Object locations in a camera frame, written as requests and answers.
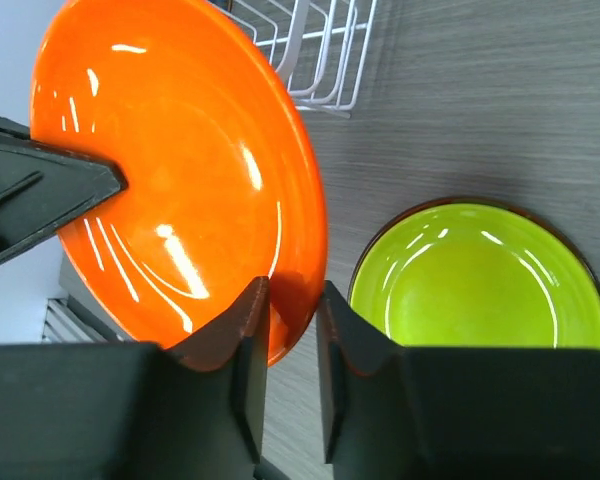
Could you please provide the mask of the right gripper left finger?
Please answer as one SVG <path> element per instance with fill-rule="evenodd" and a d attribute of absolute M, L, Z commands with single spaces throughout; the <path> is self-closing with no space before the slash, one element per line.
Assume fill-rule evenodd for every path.
<path fill-rule="evenodd" d="M 0 479 L 249 479 L 261 456 L 269 282 L 170 349 L 0 346 Z"/>

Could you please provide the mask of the orange plate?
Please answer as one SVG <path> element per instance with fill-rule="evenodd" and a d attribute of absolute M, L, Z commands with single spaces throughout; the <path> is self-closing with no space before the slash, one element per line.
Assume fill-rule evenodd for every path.
<path fill-rule="evenodd" d="M 59 237 L 107 314 L 172 347 L 270 281 L 268 360 L 323 289 L 326 199 L 302 118 L 268 61 L 206 1 L 69 1 L 39 50 L 35 140 L 114 161 L 127 189 Z"/>

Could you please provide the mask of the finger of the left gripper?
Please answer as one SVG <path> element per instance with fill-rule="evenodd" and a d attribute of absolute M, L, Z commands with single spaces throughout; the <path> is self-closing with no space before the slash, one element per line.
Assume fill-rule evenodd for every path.
<path fill-rule="evenodd" d="M 0 116 L 0 265 L 127 186 L 114 162 L 35 141 Z"/>

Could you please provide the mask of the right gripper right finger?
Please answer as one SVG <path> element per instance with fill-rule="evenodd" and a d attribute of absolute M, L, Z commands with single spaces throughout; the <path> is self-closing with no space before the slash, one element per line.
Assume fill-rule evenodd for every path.
<path fill-rule="evenodd" d="M 600 479 L 600 351 L 402 347 L 332 283 L 317 310 L 338 479 Z"/>

